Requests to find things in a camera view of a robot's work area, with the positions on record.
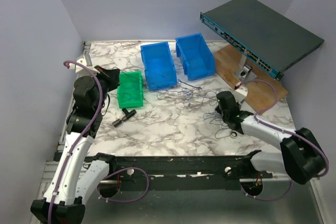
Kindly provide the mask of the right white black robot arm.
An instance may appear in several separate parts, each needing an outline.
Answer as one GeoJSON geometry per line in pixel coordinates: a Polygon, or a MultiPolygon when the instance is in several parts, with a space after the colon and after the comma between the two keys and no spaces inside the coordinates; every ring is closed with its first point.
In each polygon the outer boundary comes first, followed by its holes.
{"type": "Polygon", "coordinates": [[[251,112],[242,111],[229,91],[218,93],[216,99],[216,111],[231,130],[258,138],[279,150],[278,153],[257,151],[252,154],[241,165],[241,171],[246,177],[252,178],[259,172],[270,171],[286,174],[294,182],[304,185],[328,171],[328,159],[309,129],[279,127],[251,112]]]}

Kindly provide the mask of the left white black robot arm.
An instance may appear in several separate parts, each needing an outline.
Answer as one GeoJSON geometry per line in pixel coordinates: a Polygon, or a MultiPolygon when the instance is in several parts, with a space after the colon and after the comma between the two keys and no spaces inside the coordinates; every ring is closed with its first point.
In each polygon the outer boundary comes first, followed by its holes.
{"type": "Polygon", "coordinates": [[[64,150],[54,177],[42,199],[30,207],[40,223],[82,223],[85,203],[94,188],[104,179],[116,175],[109,154],[94,158],[94,167],[80,177],[87,152],[102,121],[102,107],[110,91],[119,82],[119,69],[103,70],[93,76],[79,77],[74,83],[72,111],[66,119],[64,150]]]}

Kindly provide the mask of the large silver combination wrench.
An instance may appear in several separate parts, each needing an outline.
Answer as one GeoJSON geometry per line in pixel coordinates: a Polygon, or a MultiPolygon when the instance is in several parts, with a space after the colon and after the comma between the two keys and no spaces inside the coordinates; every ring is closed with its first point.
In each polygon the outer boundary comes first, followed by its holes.
{"type": "Polygon", "coordinates": [[[231,130],[230,135],[231,138],[237,138],[238,137],[238,133],[234,130],[231,130]]]}

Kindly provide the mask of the wooden board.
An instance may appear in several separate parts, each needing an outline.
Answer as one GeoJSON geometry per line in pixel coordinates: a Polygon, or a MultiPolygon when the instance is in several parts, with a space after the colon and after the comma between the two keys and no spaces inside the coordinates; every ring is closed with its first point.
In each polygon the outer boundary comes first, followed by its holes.
{"type": "Polygon", "coordinates": [[[269,76],[259,66],[247,59],[245,65],[252,67],[247,77],[238,77],[242,68],[240,60],[243,55],[231,45],[213,53],[215,59],[215,69],[217,74],[233,88],[239,81],[248,82],[246,103],[256,112],[269,109],[267,115],[290,114],[286,96],[288,91],[282,84],[269,76]]]}

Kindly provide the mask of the green plastic bin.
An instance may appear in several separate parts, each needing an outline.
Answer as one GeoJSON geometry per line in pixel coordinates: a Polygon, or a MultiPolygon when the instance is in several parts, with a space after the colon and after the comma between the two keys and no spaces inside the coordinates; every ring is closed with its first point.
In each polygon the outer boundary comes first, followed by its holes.
{"type": "Polygon", "coordinates": [[[140,71],[122,72],[117,89],[119,108],[139,108],[143,106],[143,78],[140,71]]]}

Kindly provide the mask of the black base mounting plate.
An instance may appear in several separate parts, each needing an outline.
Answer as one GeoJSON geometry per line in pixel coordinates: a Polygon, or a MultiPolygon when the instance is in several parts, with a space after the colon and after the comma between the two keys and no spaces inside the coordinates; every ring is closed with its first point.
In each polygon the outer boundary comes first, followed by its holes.
{"type": "Polygon", "coordinates": [[[116,171],[103,189],[116,187],[122,191],[240,190],[240,180],[272,178],[259,172],[245,156],[113,156],[98,153],[85,162],[102,160],[108,173],[116,171]]]}

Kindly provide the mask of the small silver open wrench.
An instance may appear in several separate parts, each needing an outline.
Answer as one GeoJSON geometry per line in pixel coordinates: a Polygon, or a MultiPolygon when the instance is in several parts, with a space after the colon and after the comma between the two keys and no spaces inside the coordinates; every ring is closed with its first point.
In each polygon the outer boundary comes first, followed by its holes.
{"type": "Polygon", "coordinates": [[[201,87],[193,86],[191,84],[188,84],[186,82],[181,81],[180,79],[177,79],[177,83],[182,85],[182,86],[185,86],[187,88],[195,89],[197,91],[202,91],[203,90],[201,87]]]}

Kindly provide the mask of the right blue plastic bin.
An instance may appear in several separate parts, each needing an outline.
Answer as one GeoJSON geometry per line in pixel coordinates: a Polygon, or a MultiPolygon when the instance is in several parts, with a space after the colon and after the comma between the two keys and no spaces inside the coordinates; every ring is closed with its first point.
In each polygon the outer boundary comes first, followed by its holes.
{"type": "Polygon", "coordinates": [[[215,59],[201,33],[177,37],[176,55],[188,81],[212,76],[215,59]]]}

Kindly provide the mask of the blue plastic bin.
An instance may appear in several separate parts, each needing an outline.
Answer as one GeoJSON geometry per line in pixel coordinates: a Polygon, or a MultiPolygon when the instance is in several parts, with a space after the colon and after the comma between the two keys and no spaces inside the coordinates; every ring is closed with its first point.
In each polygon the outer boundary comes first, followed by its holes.
{"type": "Polygon", "coordinates": [[[176,55],[188,81],[212,76],[215,59],[201,33],[177,37],[176,55]]]}
{"type": "Polygon", "coordinates": [[[168,42],[141,46],[141,58],[149,90],[177,85],[176,69],[168,42]]]}

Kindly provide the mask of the left blue plastic bin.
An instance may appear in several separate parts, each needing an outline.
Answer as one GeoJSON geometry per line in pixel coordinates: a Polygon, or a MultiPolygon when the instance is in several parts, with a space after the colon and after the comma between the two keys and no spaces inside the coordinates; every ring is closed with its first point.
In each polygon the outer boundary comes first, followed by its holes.
{"type": "Polygon", "coordinates": [[[141,58],[149,90],[177,85],[176,69],[168,42],[141,46],[141,58]]]}

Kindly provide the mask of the metal switch stand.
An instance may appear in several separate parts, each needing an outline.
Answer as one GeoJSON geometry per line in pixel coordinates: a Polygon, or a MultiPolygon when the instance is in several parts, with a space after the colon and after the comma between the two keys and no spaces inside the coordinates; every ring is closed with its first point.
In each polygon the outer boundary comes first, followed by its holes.
{"type": "Polygon", "coordinates": [[[253,73],[252,66],[247,63],[247,57],[244,54],[241,55],[238,68],[234,72],[234,77],[236,78],[235,84],[238,82],[246,83],[257,78],[257,76],[253,73]]]}

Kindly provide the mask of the dark network switch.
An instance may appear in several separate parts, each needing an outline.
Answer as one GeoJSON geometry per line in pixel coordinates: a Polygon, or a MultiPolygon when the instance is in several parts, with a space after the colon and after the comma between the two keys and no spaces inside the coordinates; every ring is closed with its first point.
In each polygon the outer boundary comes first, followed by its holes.
{"type": "Polygon", "coordinates": [[[200,13],[200,20],[278,81],[324,42],[258,0],[231,0],[200,13]]]}

